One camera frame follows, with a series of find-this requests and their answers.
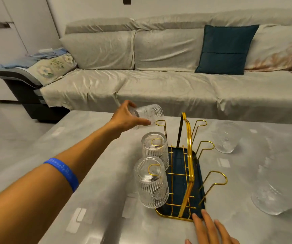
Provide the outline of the stained grey sofa back cushion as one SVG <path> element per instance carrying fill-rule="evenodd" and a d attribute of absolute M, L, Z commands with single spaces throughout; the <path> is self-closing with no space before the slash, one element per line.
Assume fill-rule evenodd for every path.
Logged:
<path fill-rule="evenodd" d="M 245 71 L 292 69 L 292 26 L 260 25 L 246 57 Z"/>

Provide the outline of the person's left hand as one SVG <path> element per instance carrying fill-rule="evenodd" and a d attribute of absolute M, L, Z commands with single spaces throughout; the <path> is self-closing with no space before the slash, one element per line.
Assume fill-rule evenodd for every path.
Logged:
<path fill-rule="evenodd" d="M 109 133 L 109 137 L 112 140 L 119 138 L 123 132 L 135 127 L 129 125 L 129 118 L 136 116 L 133 116 L 130 113 L 130 111 L 128 110 L 128 106 L 136 108 L 136 105 L 133 102 L 131 102 L 130 100 L 125 100 L 121 104 L 121 106 L 119 106 L 119 108 L 115 111 L 108 123 L 105 125 Z"/>

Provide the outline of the floral patterned cloth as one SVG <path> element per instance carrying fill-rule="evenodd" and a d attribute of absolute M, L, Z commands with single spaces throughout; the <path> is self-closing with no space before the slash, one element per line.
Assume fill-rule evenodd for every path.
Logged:
<path fill-rule="evenodd" d="M 29 67 L 27 72 L 38 80 L 42 86 L 49 85 L 77 67 L 70 53 L 51 59 L 42 59 Z"/>

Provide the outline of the light blue folded cloth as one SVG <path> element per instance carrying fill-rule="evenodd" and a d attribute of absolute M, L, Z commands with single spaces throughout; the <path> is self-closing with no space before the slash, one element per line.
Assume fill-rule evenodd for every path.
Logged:
<path fill-rule="evenodd" d="M 20 57 L 9 61 L 8 63 L 0 64 L 0 69 L 13 69 L 13 68 L 29 68 L 32 65 L 36 64 L 38 61 L 43 59 L 52 59 L 63 54 L 66 54 L 68 51 L 64 48 L 54 49 L 47 52 L 39 52 L 35 54 L 27 54 L 24 57 Z"/>

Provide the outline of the clear ribbed drinking glass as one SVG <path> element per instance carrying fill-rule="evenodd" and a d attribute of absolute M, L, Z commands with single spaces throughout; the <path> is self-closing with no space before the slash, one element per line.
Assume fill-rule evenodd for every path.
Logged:
<path fill-rule="evenodd" d="M 165 170 L 169 167 L 169 153 L 166 136 L 161 132 L 149 132 L 141 139 L 142 156 L 155 156 L 162 160 Z"/>
<path fill-rule="evenodd" d="M 291 210 L 292 166 L 259 166 L 257 181 L 250 198 L 257 209 L 269 215 L 277 216 Z"/>
<path fill-rule="evenodd" d="M 147 119 L 151 123 L 155 123 L 157 120 L 164 116 L 164 112 L 158 104 L 146 105 L 139 108 L 133 108 L 131 106 L 128 106 L 128 110 L 133 116 Z"/>
<path fill-rule="evenodd" d="M 232 153 L 241 138 L 241 126 L 231 121 L 224 121 L 217 124 L 212 131 L 212 142 L 215 149 L 224 154 Z"/>
<path fill-rule="evenodd" d="M 163 206 L 169 197 L 169 186 L 164 163 L 156 156 L 138 160 L 134 179 L 141 203 L 150 209 Z"/>

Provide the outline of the grey covered sofa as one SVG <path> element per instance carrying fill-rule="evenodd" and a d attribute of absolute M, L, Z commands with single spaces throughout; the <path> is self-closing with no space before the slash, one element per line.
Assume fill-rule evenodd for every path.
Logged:
<path fill-rule="evenodd" d="M 205 25 L 292 26 L 292 9 L 265 8 L 174 14 L 140 19 L 89 18 L 65 33 L 194 29 Z M 125 100 L 158 104 L 166 116 L 292 124 L 292 69 L 243 75 L 174 71 L 80 69 L 42 86 L 25 68 L 0 69 L 2 79 L 32 119 L 56 123 L 71 110 L 114 112 Z"/>

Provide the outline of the teal throw pillow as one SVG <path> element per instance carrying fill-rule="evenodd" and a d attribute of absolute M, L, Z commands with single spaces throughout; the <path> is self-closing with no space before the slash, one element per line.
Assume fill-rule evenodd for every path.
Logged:
<path fill-rule="evenodd" d="M 205 25 L 195 73 L 243 75 L 246 57 L 259 24 L 238 27 Z"/>

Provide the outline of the white cabinet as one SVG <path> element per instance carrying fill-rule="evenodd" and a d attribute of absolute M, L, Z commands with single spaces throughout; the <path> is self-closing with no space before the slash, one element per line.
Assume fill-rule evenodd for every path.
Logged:
<path fill-rule="evenodd" d="M 47 0 L 0 0 L 0 64 L 60 46 Z M 2 79 L 0 100 L 17 101 Z"/>

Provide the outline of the person's right hand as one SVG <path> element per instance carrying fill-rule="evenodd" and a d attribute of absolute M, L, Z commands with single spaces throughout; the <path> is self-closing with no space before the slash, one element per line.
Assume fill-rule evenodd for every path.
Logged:
<path fill-rule="evenodd" d="M 201 210 L 202 219 L 192 214 L 198 244 L 240 244 L 229 235 L 219 220 L 213 220 L 205 209 Z"/>

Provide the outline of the person's left forearm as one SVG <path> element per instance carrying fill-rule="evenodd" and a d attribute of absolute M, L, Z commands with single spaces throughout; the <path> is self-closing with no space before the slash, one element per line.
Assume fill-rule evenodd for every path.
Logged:
<path fill-rule="evenodd" d="M 58 154 L 79 184 L 113 140 L 105 125 Z M 41 164 L 0 192 L 0 244 L 38 244 L 73 195 L 65 177 Z"/>

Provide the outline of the gold wire rack blue tray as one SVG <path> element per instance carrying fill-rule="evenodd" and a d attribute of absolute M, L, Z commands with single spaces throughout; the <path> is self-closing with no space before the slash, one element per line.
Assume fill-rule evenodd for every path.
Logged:
<path fill-rule="evenodd" d="M 226 185 L 228 178 L 219 171 L 211 170 L 203 179 L 199 158 L 204 150 L 213 150 L 215 145 L 208 140 L 200 141 L 197 151 L 193 151 L 193 142 L 198 128 L 206 126 L 205 120 L 196 120 L 193 131 L 186 113 L 181 114 L 176 146 L 168 146 L 169 167 L 166 171 L 169 197 L 166 203 L 156 208 L 156 213 L 164 218 L 193 221 L 192 215 L 203 218 L 206 196 L 215 185 Z M 205 191 L 204 184 L 213 173 L 221 174 L 225 181 L 213 183 Z"/>

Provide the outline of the blue rubber wristband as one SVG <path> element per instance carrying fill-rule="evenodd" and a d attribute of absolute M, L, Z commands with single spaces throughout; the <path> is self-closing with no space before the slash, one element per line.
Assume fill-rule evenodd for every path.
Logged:
<path fill-rule="evenodd" d="M 79 180 L 68 165 L 54 157 L 46 160 L 43 164 L 49 164 L 58 170 L 67 180 L 73 193 L 77 190 L 79 187 Z"/>

